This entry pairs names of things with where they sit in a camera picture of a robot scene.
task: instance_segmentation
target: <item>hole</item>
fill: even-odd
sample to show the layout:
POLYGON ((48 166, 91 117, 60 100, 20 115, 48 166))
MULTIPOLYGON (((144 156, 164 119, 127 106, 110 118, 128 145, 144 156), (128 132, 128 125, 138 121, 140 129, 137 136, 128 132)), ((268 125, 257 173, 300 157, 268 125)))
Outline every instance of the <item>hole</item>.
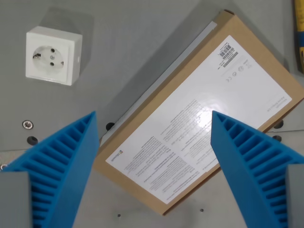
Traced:
POLYGON ((33 219, 37 219, 37 220, 45 220, 45 217, 40 216, 40 215, 33 215, 33 219))
POLYGON ((47 203, 47 204, 51 204, 51 201, 42 199, 42 198, 37 197, 37 196, 32 196, 32 201, 33 201, 33 202, 38 202, 38 203, 47 203))
POLYGON ((71 151, 67 150, 66 148, 61 146, 59 143, 57 143, 56 141, 53 141, 49 146, 51 148, 53 148, 54 150, 58 151, 59 153, 61 153, 62 155, 66 156, 67 158, 72 157, 71 151))
POLYGON ((109 131, 115 124, 114 123, 107 123, 105 128, 107 131, 109 131))
POLYGON ((281 187, 283 185, 285 185, 285 178, 284 177, 280 180, 277 180, 277 181, 265 186, 264 188, 262 188, 262 190, 263 191, 269 191, 271 189, 275 189, 275 188, 281 187))
POLYGON ((278 190, 274 193, 266 195, 266 198, 267 199, 272 199, 272 198, 275 198, 275 197, 283 196, 285 194, 286 194, 286 190, 285 190, 285 187, 284 187, 284 189, 281 189, 281 190, 278 190))
POLYGON ((224 127, 226 128, 227 131, 230 130, 230 128, 234 125, 234 122, 227 119, 225 122, 224 122, 224 127))
POLYGON ((68 130, 67 135, 70 136, 76 142, 78 142, 81 138, 81 134, 75 131, 73 128, 68 130))
POLYGON ((61 167, 59 167, 58 165, 54 164, 54 162, 52 162, 52 161, 50 160, 50 158, 43 158, 42 155, 43 155, 43 154, 41 154, 41 156, 39 156, 39 155, 36 154, 36 155, 34 155, 34 156, 32 157, 32 159, 33 159, 34 161, 36 161, 36 162, 39 162, 39 163, 42 164, 42 165, 45 165, 45 166, 47 166, 47 167, 53 169, 53 170, 56 170, 56 171, 58 171, 58 172, 60 172, 60 173, 64 173, 64 169, 63 169, 63 168, 61 168, 61 167))
POLYGON ((90 119, 91 119, 91 115, 87 116, 83 121, 85 122, 85 124, 88 124, 90 119))
POLYGON ((35 146, 38 143, 38 139, 34 136, 30 136, 30 137, 27 138, 27 142, 31 146, 35 146))
POLYGON ((235 125, 233 128, 230 129, 230 137, 232 139, 235 139, 235 137, 237 137, 243 130, 244 128, 241 125, 235 125))
POLYGON ((47 147, 42 148, 41 152, 44 153, 46 156, 49 156, 52 159, 55 159, 56 161, 58 161, 58 162, 60 162, 60 163, 62 163, 64 165, 68 164, 68 159, 67 158, 65 158, 62 154, 60 154, 57 151, 54 151, 51 148, 50 149, 48 149, 47 147))
POLYGON ((244 133, 238 136, 238 138, 235 140, 235 145, 239 147, 242 145, 244 142, 246 142, 250 137, 253 135, 251 131, 246 130, 244 133))
POLYGON ((76 148, 76 143, 74 140, 71 140, 70 138, 62 135, 59 139, 60 142, 62 142, 65 146, 67 146, 68 148, 75 150, 76 148))
POLYGON ((273 172, 273 173, 267 175, 266 177, 260 179, 260 180, 258 181, 258 183, 259 183, 259 184, 263 184, 263 183, 265 183, 265 182, 267 182, 267 181, 270 181, 270 180, 272 180, 272 179, 274 179, 274 178, 277 178, 277 177, 279 177, 279 176, 281 176, 281 175, 285 175, 285 171, 286 171, 286 167, 283 167, 283 168, 281 168, 281 169, 279 169, 279 170, 277 170, 277 171, 275 171, 275 172, 273 172))
POLYGON ((224 122, 224 120, 226 119, 224 116, 218 114, 218 118, 221 122, 224 122))
POLYGON ((33 208, 33 210, 48 212, 48 209, 42 208, 42 207, 38 207, 38 206, 33 206, 32 208, 33 208))
POLYGON ((272 136, 272 138, 275 139, 275 140, 278 140, 279 142, 282 141, 282 137, 280 135, 272 136))
POLYGON ((274 126, 274 128, 275 128, 275 129, 279 129, 279 128, 283 127, 283 125, 284 125, 284 121, 281 120, 280 122, 278 122, 278 123, 274 126))
POLYGON ((83 132, 85 132, 86 126, 85 126, 82 122, 78 122, 78 123, 75 125, 75 128, 76 128, 80 133, 83 133, 83 132))
POLYGON ((276 167, 278 167, 280 165, 283 165, 283 164, 285 164, 286 162, 288 162, 290 160, 291 160, 291 157, 289 157, 289 156, 284 156, 284 157, 275 159, 274 161, 266 164, 264 167, 262 167, 261 169, 259 169, 259 171, 256 171, 254 173, 254 176, 258 177, 258 176, 262 175, 263 173, 266 173, 266 172, 268 172, 270 170, 273 170, 276 167))
POLYGON ((262 138, 259 136, 254 136, 253 138, 250 138, 247 142, 245 142, 243 145, 241 145, 239 151, 241 152, 241 154, 245 154, 251 149, 253 149, 255 146, 257 146, 260 142, 262 142, 262 138))
POLYGON ((269 149, 271 147, 271 144, 268 142, 262 142, 259 143, 256 147, 254 147, 253 149, 251 149, 244 157, 245 161, 250 161, 251 159, 253 159, 254 157, 256 157, 257 155, 259 155, 260 153, 264 152, 265 150, 269 149))
POLYGON ((279 221, 280 221, 280 222, 287 222, 287 217, 280 218, 279 221))
POLYGON ((285 214, 287 213, 287 209, 286 208, 282 208, 280 210, 275 210, 275 214, 279 215, 279 214, 285 214))
POLYGON ((280 199, 278 201, 270 203, 272 207, 280 206, 286 204, 286 199, 280 199))
POLYGON ((252 163, 249 168, 250 169, 254 169, 255 167, 265 163, 266 161, 276 157, 277 155, 279 155, 282 151, 280 150, 274 150, 274 151, 270 151, 268 153, 266 153, 265 155, 263 155, 263 157, 259 158, 257 161, 255 161, 254 163, 252 163))
POLYGON ((36 172, 36 173, 38 173, 40 175, 49 177, 49 178, 51 178, 53 180, 56 180, 56 181, 60 181, 61 180, 61 178, 59 176, 54 175, 54 174, 46 171, 45 169, 43 169, 43 168, 41 168, 41 167, 39 167, 37 165, 31 164, 29 162, 26 163, 26 164, 24 164, 23 167, 27 168, 28 170, 32 170, 33 172, 36 172))

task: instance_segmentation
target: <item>socket holes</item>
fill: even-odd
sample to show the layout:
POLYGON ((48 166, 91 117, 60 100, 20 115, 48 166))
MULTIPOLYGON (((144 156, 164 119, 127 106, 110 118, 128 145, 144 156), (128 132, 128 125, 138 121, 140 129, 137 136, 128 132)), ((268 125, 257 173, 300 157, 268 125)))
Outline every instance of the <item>socket holes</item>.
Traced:
POLYGON ((41 72, 57 74, 64 68, 63 62, 60 50, 52 46, 40 46, 33 53, 33 65, 41 72))

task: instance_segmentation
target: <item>white power outlet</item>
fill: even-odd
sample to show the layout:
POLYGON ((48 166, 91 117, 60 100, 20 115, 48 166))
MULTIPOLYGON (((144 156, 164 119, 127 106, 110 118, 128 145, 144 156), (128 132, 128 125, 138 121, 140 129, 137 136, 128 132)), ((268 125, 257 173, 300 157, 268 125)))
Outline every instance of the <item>white power outlet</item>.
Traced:
POLYGON ((27 33, 26 77, 71 86, 80 72, 82 35, 37 26, 27 33))

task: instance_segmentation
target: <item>gray surface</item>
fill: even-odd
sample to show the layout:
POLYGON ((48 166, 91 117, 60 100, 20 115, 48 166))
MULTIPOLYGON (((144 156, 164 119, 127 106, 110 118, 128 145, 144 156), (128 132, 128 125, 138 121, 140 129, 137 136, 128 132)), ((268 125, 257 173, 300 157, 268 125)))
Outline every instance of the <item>gray surface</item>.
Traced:
POLYGON ((304 227, 304 164, 289 165, 286 171, 288 227, 304 227))
POLYGON ((33 227, 29 175, 26 172, 0 172, 0 183, 0 226, 33 227))
POLYGON ((28 136, 42 140, 92 110, 102 136, 224 8, 303 81, 290 1, 0 0, 0 151, 26 149, 28 136), (62 17, 85 37, 80 79, 68 87, 25 78, 26 32, 59 26, 62 17), (34 123, 30 131, 21 126, 26 119, 34 123))
MULTIPOLYGON (((92 110, 97 110, 101 136, 106 123, 122 116, 224 8, 237 13, 304 85, 295 61, 291 1, 0 0, 0 151, 25 149, 28 136, 41 140, 92 110), (51 7, 68 11, 72 22, 68 27, 75 24, 80 31, 88 25, 88 61, 72 87, 25 78, 25 34, 41 21, 52 21, 51 7), (33 121, 33 130, 22 128, 25 119, 33 121)), ((288 130, 304 129, 303 121, 292 121, 299 119, 304 108, 298 110, 288 116, 292 123, 288 130)), ((280 135, 283 143, 304 152, 303 132, 280 135)), ((13 154, 0 155, 9 160, 13 154)), ((101 226, 246 227, 222 172, 162 217, 93 171, 74 227, 101 226)))

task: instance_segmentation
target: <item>screw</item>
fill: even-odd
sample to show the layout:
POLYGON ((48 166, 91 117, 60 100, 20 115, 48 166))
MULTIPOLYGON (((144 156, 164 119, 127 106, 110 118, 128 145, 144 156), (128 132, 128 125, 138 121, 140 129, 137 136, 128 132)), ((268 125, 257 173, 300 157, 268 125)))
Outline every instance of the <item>screw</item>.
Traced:
POLYGON ((25 129, 30 130, 34 127, 34 124, 30 120, 25 120, 25 121, 22 122, 22 126, 25 129))

